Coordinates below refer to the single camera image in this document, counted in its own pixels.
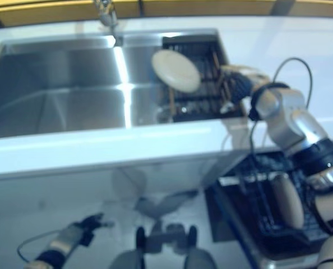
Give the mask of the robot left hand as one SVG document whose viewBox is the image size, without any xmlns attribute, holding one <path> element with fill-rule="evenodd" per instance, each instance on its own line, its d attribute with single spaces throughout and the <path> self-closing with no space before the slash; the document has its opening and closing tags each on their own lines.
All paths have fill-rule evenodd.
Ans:
<svg viewBox="0 0 333 269">
<path fill-rule="evenodd" d="M 100 228 L 113 228 L 115 222 L 112 220 L 105 220 L 103 213 L 97 213 L 90 215 L 76 224 L 85 233 L 92 233 L 96 229 Z"/>
</svg>

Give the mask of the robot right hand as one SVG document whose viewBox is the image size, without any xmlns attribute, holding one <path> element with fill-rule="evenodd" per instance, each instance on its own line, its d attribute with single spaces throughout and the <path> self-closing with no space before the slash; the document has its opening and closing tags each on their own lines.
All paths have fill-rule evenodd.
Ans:
<svg viewBox="0 0 333 269">
<path fill-rule="evenodd" d="M 226 93 L 226 101 L 220 108 L 220 113 L 225 114 L 244 98 L 251 97 L 259 87 L 271 82 L 271 79 L 257 68 L 227 64 L 220 67 L 219 82 Z"/>
</svg>

